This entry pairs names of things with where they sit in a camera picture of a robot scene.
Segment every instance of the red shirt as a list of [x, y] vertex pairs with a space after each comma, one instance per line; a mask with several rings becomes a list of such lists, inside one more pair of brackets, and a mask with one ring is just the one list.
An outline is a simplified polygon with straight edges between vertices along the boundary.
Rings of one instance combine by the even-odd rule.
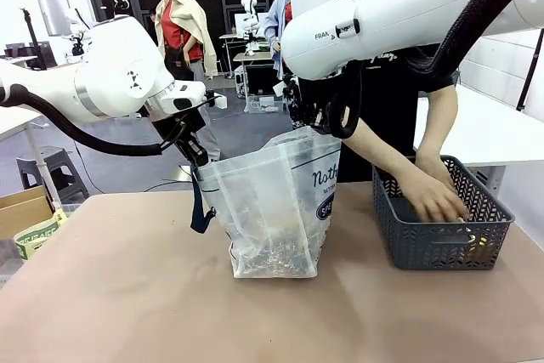
[[291, 2], [286, 5], [286, 26], [291, 23], [292, 20], [292, 8]]
[[[182, 48], [190, 39], [190, 33], [170, 20], [170, 10], [172, 9], [172, 0], [168, 2], [167, 8], [161, 18], [162, 32], [167, 45], [171, 48]], [[191, 61], [197, 61], [204, 58], [201, 45], [196, 42], [189, 50], [189, 58]]]

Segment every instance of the gray pants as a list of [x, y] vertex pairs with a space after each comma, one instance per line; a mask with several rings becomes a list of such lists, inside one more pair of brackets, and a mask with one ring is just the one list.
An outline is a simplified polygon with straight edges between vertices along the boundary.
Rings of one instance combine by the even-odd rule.
[[[190, 63], [190, 70], [193, 71], [193, 74], [195, 74], [195, 81], [206, 82], [202, 60], [196, 61], [195, 63]], [[201, 113], [206, 126], [196, 133], [196, 137], [198, 138], [198, 141], [201, 143], [202, 147], [207, 151], [209, 160], [218, 161], [221, 155], [221, 150], [219, 149], [218, 140], [215, 139], [215, 135], [213, 134], [212, 122], [210, 121], [210, 116], [207, 114], [206, 106], [201, 106], [198, 111]]]

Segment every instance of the dark gray basket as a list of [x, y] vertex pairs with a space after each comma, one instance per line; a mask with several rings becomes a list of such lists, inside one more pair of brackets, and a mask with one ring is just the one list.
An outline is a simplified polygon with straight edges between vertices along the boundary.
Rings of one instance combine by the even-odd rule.
[[466, 223], [421, 223], [394, 177], [374, 167], [374, 208], [393, 264], [416, 270], [493, 269], [514, 217], [455, 157], [442, 160], [472, 215]]

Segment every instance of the black pole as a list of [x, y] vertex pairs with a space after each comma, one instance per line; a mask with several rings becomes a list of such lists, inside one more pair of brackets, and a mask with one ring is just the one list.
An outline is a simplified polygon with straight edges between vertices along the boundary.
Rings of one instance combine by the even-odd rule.
[[42, 49], [37, 43], [36, 33], [34, 32], [34, 27], [32, 27], [31, 14], [28, 13], [28, 10], [26, 9], [23, 9], [23, 14], [25, 15], [25, 21], [26, 21], [26, 25], [28, 26], [28, 31], [31, 33], [32, 48], [34, 48], [34, 54], [37, 56], [37, 61], [40, 64], [40, 68], [42, 70], [47, 70], [47, 67], [45, 66], [45, 60], [43, 59], [43, 55], [42, 55]]
[[521, 91], [521, 96], [519, 97], [518, 111], [523, 111], [525, 109], [525, 101], [527, 100], [527, 94], [529, 93], [530, 84], [533, 81], [533, 76], [535, 75], [536, 65], [538, 64], [538, 58], [540, 57], [542, 40], [544, 40], [544, 29], [541, 30], [541, 35], [538, 37], [538, 42], [536, 43], [535, 53], [533, 54], [533, 60], [530, 63], [529, 73], [525, 79], [524, 88]]

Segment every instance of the gray stool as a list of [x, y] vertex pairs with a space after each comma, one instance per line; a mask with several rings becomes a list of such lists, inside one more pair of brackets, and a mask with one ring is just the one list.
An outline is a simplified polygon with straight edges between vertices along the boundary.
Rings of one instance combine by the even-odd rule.
[[[43, 161], [48, 166], [53, 179], [54, 186], [59, 192], [61, 201], [67, 200], [78, 193], [82, 193], [85, 198], [88, 197], [88, 190], [79, 176], [76, 167], [72, 163], [70, 157], [64, 149], [55, 148], [53, 146], [43, 146], [40, 148]], [[26, 154], [17, 158], [17, 166], [19, 167], [20, 180], [23, 187], [30, 189], [38, 185], [42, 185], [42, 176], [37, 168], [36, 160], [32, 154]], [[71, 174], [62, 172], [62, 167], [67, 167]], [[36, 179], [35, 184], [31, 184], [28, 175], [31, 174]]]

